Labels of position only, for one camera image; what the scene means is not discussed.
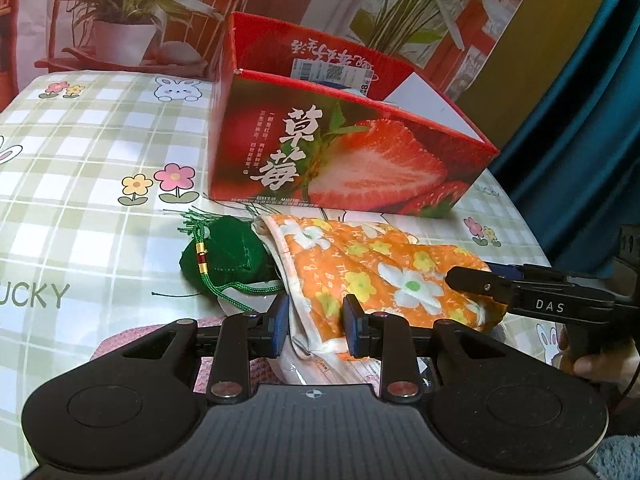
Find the right hand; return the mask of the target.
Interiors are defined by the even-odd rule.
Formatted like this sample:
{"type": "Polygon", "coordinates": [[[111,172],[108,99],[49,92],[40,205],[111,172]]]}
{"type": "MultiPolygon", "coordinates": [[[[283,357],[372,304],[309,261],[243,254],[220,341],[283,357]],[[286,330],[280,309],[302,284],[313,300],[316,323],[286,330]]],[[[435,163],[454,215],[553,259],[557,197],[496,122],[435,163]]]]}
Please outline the right hand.
{"type": "Polygon", "coordinates": [[[565,327],[559,333],[560,352],[553,358],[552,365],[558,370],[589,379],[592,382],[605,382],[616,385],[627,398],[638,399],[639,352],[633,342],[611,352],[582,356],[577,360],[570,358],[570,340],[565,327]]]}

